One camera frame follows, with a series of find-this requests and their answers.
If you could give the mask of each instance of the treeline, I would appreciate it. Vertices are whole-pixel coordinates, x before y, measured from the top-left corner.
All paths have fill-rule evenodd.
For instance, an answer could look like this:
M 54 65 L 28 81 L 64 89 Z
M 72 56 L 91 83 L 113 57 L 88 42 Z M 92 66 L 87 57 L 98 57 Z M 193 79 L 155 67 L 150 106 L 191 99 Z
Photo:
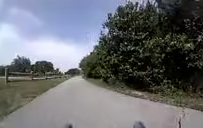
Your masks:
M 128 2 L 108 14 L 80 68 L 135 89 L 203 91 L 203 0 Z
M 49 61 L 36 61 L 32 64 L 30 59 L 24 56 L 17 56 L 13 59 L 10 65 L 0 66 L 0 76 L 4 76 L 5 68 L 8 68 L 10 72 L 30 73 L 31 71 L 44 75 L 46 72 L 55 72 L 62 74 L 58 68 L 54 68 L 52 62 Z

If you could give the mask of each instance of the grassy field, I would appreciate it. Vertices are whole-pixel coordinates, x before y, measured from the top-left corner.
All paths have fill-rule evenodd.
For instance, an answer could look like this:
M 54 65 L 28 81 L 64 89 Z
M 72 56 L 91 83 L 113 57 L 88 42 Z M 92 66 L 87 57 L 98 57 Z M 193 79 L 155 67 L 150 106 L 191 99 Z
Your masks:
M 7 86 L 4 79 L 0 79 L 0 120 L 64 80 L 19 81 L 10 82 Z
M 161 103 L 166 103 L 174 106 L 192 108 L 192 109 L 203 111 L 203 96 L 200 97 L 195 94 L 188 95 L 185 93 L 178 93 L 178 92 L 175 92 L 175 93 L 169 92 L 168 94 L 161 94 L 161 93 L 153 94 L 150 92 L 135 91 L 129 87 L 126 87 L 122 83 L 118 83 L 116 86 L 116 85 L 106 84 L 103 81 L 97 80 L 97 79 L 86 79 L 86 80 L 95 85 L 98 85 L 125 95 L 130 95 L 133 97 L 147 99 L 155 102 L 161 102 Z

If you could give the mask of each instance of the paved path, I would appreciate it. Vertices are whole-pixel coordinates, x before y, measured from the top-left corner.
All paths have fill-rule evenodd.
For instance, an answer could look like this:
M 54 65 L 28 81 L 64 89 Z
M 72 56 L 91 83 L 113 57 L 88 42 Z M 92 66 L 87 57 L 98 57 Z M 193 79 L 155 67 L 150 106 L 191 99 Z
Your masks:
M 177 128 L 181 109 L 112 92 L 74 77 L 10 114 L 0 128 Z M 182 128 L 203 128 L 203 112 L 187 109 Z

